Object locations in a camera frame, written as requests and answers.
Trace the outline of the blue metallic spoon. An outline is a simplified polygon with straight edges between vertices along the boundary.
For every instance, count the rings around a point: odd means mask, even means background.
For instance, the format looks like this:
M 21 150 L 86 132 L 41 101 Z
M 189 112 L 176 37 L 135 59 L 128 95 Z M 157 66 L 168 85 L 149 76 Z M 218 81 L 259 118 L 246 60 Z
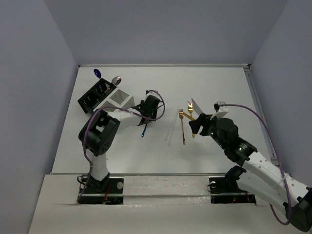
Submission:
M 145 136 L 147 126 L 148 126 L 148 123 L 145 124 L 144 129 L 143 129 L 142 134 L 141 134 L 141 137 Z

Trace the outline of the silver spoon pink handle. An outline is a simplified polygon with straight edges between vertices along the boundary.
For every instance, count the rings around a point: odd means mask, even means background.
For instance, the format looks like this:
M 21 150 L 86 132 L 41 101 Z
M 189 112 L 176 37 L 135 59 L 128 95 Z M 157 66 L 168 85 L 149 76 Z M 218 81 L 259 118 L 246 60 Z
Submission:
M 109 92 L 109 90 L 112 89 L 113 86 L 118 86 L 121 83 L 122 78 L 120 76 L 114 77 L 111 81 L 111 85 L 107 86 L 105 90 L 105 94 Z

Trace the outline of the purple metallic spoon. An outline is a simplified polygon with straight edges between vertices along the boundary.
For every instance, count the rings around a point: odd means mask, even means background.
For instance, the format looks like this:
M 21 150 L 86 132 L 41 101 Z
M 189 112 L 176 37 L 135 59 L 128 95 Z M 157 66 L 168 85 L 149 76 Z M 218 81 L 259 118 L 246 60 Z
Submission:
M 99 69 L 94 69 L 93 72 L 94 72 L 94 75 L 95 75 L 98 79 L 102 79 L 102 73 L 100 72 Z

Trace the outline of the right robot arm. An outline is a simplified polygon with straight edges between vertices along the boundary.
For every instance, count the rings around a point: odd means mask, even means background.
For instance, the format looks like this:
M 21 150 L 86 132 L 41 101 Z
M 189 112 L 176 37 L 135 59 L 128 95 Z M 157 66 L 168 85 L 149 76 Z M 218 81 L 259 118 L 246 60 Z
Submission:
M 229 191 L 242 190 L 276 207 L 302 232 L 312 227 L 312 189 L 293 179 L 268 161 L 252 144 L 239 137 L 238 127 L 229 118 L 201 114 L 189 121 L 193 134 L 210 136 L 237 166 L 224 179 Z

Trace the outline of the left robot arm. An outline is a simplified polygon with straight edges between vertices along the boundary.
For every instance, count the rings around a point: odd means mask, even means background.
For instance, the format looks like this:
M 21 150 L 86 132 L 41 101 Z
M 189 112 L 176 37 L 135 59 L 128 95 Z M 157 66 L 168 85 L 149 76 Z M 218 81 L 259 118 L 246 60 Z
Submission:
M 130 126 L 147 125 L 162 118 L 164 113 L 165 102 L 154 90 L 149 90 L 144 100 L 128 109 L 113 106 L 96 109 L 78 135 L 85 159 L 89 162 L 88 175 L 78 176 L 78 182 L 84 188 L 104 192 L 109 180 L 106 153 L 117 132 Z

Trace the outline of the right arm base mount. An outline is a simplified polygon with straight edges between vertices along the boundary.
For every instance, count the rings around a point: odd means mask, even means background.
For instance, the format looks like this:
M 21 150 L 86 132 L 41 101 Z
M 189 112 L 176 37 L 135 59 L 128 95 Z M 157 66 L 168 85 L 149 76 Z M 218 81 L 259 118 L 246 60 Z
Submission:
M 255 195 L 241 190 L 235 181 L 225 177 L 210 177 L 206 190 L 212 204 L 256 204 Z

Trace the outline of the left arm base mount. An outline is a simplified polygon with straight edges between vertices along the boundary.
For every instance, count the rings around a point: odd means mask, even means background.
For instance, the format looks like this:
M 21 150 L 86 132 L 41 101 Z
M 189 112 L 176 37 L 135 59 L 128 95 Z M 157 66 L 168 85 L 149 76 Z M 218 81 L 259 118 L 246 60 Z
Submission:
M 77 197 L 78 204 L 87 205 L 122 205 L 123 204 L 123 182 L 122 177 L 105 178 L 103 182 L 96 182 L 93 178 L 87 183 L 84 191 L 84 185 L 88 176 L 78 176 L 80 183 Z

